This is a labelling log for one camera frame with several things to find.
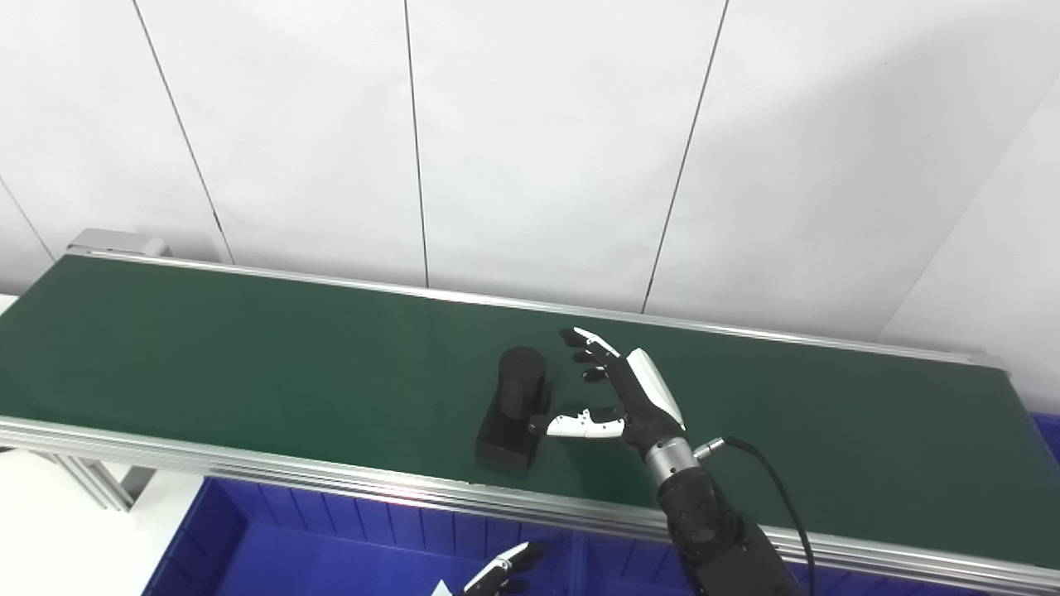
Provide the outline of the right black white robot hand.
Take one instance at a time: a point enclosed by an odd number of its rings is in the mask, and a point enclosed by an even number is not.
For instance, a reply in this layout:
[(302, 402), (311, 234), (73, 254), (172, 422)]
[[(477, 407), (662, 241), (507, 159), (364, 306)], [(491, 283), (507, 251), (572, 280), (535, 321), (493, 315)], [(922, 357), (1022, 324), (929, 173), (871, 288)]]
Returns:
[(658, 367), (643, 348), (621, 354), (599, 335), (579, 327), (561, 329), (561, 338), (575, 348), (572, 360), (587, 363), (586, 382), (610, 381), (620, 408), (586, 408), (579, 414), (531, 416), (528, 430), (535, 436), (579, 439), (624, 439), (641, 455), (674, 438), (684, 438), (682, 413)]

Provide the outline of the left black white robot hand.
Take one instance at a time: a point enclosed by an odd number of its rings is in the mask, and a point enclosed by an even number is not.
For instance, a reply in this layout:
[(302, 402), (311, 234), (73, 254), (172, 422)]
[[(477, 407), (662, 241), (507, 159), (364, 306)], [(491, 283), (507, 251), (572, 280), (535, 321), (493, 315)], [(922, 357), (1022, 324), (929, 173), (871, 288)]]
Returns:
[(538, 565), (548, 550), (546, 541), (525, 541), (496, 555), (466, 584), (446, 595), (515, 595), (527, 591), (520, 574)]

